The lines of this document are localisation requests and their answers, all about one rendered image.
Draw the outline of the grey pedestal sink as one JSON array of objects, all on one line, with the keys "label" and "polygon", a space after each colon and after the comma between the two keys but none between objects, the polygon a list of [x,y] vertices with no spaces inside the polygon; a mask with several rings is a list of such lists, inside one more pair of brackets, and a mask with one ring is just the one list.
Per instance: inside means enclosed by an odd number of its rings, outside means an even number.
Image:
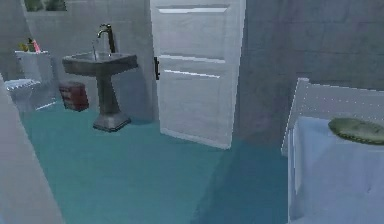
[{"label": "grey pedestal sink", "polygon": [[112,76],[137,68],[136,55],[93,51],[64,56],[62,64],[68,74],[96,79],[99,115],[93,123],[95,129],[115,132],[131,122],[119,108]]}]

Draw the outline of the window with green view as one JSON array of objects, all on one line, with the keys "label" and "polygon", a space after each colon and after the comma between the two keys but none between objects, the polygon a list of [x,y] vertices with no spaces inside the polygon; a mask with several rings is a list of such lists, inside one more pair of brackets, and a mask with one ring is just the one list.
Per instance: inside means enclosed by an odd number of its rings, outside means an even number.
[{"label": "window with green view", "polygon": [[28,12],[38,11],[65,11],[64,0],[24,0]]}]

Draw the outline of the dark metal faucet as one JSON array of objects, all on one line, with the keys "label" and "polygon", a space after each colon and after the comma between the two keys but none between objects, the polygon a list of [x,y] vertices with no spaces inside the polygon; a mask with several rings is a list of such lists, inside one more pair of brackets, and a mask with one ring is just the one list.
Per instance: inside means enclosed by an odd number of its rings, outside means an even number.
[{"label": "dark metal faucet", "polygon": [[115,41],[114,41],[112,26],[110,24],[101,24],[100,30],[97,33],[97,37],[100,38],[103,33],[106,33],[108,36],[108,44],[109,44],[110,52],[115,53],[116,47],[115,47]]}]

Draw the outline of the white toilet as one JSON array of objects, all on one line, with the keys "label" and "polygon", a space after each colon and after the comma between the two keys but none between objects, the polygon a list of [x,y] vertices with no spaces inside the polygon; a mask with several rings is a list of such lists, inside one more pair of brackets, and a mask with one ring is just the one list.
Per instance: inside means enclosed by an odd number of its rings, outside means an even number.
[{"label": "white toilet", "polygon": [[19,112],[40,110],[56,102],[56,78],[48,51],[16,51],[24,76],[4,82]]}]

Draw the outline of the white panelled room door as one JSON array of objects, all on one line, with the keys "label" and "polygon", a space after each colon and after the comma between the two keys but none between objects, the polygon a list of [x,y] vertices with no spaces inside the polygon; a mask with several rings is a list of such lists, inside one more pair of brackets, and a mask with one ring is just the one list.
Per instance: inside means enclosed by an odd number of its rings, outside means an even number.
[{"label": "white panelled room door", "polygon": [[163,134],[228,149],[246,0],[150,0]]}]

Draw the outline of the green oval soap dish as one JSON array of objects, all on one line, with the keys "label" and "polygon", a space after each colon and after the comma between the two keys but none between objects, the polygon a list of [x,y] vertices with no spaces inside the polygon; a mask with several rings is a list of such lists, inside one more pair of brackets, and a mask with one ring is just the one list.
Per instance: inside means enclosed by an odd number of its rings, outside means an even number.
[{"label": "green oval soap dish", "polygon": [[328,123],[336,136],[371,145],[384,145],[384,126],[356,118],[334,118]]}]

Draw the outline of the red ribbed bin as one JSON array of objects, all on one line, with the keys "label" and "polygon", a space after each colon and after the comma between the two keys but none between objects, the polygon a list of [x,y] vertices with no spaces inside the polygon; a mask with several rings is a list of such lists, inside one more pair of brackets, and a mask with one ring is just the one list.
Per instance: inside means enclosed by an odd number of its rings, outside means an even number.
[{"label": "red ribbed bin", "polygon": [[89,108],[83,83],[75,81],[61,82],[59,84],[59,91],[66,109],[83,111]]}]

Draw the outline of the white bathtub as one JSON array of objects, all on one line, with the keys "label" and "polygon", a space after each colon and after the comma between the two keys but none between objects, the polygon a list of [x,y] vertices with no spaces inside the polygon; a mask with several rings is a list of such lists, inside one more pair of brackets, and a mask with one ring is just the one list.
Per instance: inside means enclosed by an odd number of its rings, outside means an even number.
[{"label": "white bathtub", "polygon": [[384,224],[384,145],[340,138],[334,118],[384,126],[384,91],[297,80],[281,146],[286,224]]}]

